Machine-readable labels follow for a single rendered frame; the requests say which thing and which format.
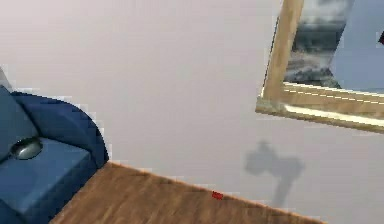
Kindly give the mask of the wooden framed window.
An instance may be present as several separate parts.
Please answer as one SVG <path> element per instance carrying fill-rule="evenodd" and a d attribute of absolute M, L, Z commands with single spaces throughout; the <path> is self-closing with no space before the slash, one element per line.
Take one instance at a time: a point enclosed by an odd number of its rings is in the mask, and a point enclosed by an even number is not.
<path fill-rule="evenodd" d="M 283 0 L 256 111 L 384 134 L 384 94 L 284 80 L 304 0 Z"/>

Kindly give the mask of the blue sofa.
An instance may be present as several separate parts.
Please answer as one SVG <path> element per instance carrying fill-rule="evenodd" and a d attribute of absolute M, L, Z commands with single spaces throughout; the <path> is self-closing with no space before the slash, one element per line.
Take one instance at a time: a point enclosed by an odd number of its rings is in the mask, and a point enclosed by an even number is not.
<path fill-rule="evenodd" d="M 38 137 L 42 151 L 10 151 Z M 0 224 L 48 224 L 109 160 L 97 125 L 78 107 L 0 86 Z"/>

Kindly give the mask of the grey round bowl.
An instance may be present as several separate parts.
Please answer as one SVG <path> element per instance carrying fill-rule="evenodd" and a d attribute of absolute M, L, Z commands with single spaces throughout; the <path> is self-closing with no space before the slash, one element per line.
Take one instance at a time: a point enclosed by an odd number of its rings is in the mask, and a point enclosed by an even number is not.
<path fill-rule="evenodd" d="M 18 160 L 28 160 L 36 157 L 43 149 L 38 137 L 18 141 L 11 147 L 11 155 Z"/>

